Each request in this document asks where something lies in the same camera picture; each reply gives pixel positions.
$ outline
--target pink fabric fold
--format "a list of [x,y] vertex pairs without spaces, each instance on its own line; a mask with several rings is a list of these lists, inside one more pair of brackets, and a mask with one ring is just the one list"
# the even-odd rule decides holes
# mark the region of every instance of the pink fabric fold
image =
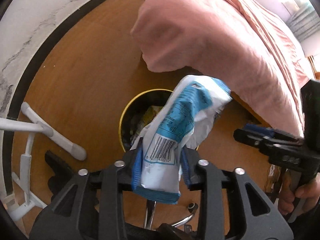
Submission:
[[255,0],[145,0],[131,34],[149,70],[191,66],[223,80],[272,127],[302,135],[310,66],[285,23]]

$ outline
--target wooden floor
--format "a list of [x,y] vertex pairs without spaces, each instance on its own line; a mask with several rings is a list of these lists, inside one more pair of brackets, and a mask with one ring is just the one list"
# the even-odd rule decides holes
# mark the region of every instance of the wooden floor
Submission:
[[[90,12],[54,47],[28,90],[25,101],[53,128],[84,147],[88,154],[85,161],[78,161],[46,136],[36,135],[32,149],[31,190],[47,204],[52,195],[47,181],[53,175],[44,161],[47,150],[60,156],[75,171],[103,169],[123,155],[118,126],[122,110],[130,99],[149,89],[172,90],[182,77],[196,73],[191,68],[153,73],[140,60],[141,52],[130,36],[130,29],[142,3],[143,0],[107,0]],[[232,101],[201,144],[199,153],[222,169],[231,171],[243,167],[264,188],[269,169],[267,158],[232,138],[233,131],[249,118],[248,112]],[[19,119],[28,120],[23,114]],[[17,174],[26,141],[27,134],[15,133],[12,171]],[[14,190],[22,204],[21,190],[17,185]],[[127,222],[142,225],[145,201],[133,193],[124,194]],[[178,205],[159,204],[154,226],[188,215],[186,206],[193,201],[199,203],[199,192],[188,192],[182,183]],[[23,218],[26,232],[30,231],[39,212],[39,208],[33,208]],[[195,229],[197,220],[191,224]]]

